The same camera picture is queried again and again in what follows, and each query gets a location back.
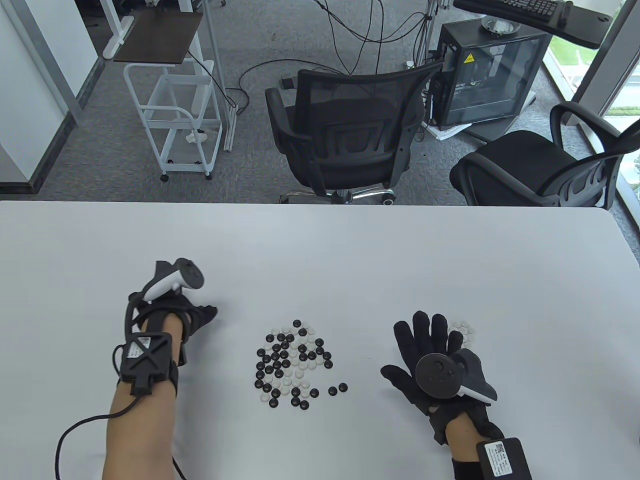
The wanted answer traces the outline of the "person's right hand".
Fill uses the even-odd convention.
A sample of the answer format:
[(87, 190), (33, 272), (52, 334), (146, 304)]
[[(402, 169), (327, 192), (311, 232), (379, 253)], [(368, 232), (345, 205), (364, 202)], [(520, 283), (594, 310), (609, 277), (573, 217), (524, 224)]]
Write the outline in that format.
[(382, 377), (399, 390), (409, 402), (428, 416), (439, 445), (447, 443), (446, 427), (462, 414), (467, 414), (482, 438), (497, 441), (505, 438), (502, 430), (489, 420), (487, 403), (468, 395), (453, 398), (436, 398), (419, 386), (416, 368), (426, 355), (440, 354), (450, 359), (463, 348), (464, 335), (458, 330), (448, 330), (448, 320), (442, 314), (429, 317), (424, 311), (413, 314), (413, 324), (398, 321), (393, 326), (398, 350), (408, 370), (397, 365), (381, 368)]

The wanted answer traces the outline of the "person's left hand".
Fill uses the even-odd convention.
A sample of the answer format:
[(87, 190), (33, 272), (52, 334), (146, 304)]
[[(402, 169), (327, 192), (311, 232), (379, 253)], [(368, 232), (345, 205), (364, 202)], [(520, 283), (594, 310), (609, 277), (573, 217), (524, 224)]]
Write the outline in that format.
[(179, 350), (178, 367), (186, 364), (184, 343), (193, 334), (208, 325), (218, 314), (218, 309), (211, 305), (196, 306), (183, 295), (182, 290), (170, 290), (160, 297), (144, 301), (141, 292), (129, 295), (129, 303), (125, 312), (125, 336), (133, 334), (133, 327), (144, 333), (163, 332), (165, 320), (175, 315), (182, 325), (182, 336), (177, 341)]

